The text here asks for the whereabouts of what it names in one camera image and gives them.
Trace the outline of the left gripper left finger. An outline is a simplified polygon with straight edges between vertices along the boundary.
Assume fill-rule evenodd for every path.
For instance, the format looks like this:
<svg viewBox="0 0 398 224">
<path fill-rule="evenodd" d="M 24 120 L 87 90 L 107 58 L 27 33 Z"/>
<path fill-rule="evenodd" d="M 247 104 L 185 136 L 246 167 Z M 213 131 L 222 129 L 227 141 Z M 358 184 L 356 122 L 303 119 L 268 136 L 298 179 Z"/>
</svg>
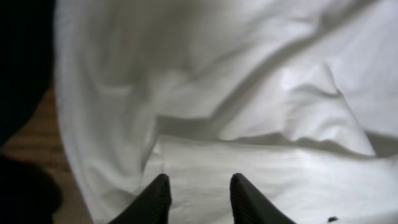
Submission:
<svg viewBox="0 0 398 224">
<path fill-rule="evenodd" d="M 109 224 L 168 224 L 172 204 L 170 180 L 159 174 L 141 194 Z"/>
</svg>

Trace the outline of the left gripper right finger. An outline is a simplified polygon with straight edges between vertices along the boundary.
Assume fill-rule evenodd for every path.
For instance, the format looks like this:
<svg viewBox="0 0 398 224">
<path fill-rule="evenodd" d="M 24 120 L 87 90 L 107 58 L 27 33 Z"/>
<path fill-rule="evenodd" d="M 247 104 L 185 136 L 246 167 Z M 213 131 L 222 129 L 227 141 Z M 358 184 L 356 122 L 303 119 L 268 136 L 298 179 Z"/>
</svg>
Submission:
<svg viewBox="0 0 398 224">
<path fill-rule="evenodd" d="M 241 173 L 232 176 L 229 189 L 234 224 L 295 224 Z"/>
</svg>

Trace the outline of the white t-shirt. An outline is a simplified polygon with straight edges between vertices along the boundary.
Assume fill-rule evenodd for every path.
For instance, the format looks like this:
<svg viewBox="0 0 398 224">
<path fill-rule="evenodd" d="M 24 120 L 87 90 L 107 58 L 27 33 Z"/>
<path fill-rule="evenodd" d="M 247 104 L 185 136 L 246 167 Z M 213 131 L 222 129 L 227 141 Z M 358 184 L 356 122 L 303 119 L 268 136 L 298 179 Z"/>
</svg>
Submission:
<svg viewBox="0 0 398 224">
<path fill-rule="evenodd" d="M 397 222 L 396 1 L 58 1 L 58 122 L 94 223 L 159 173 L 171 223 L 244 174 L 296 223 Z"/>
</svg>

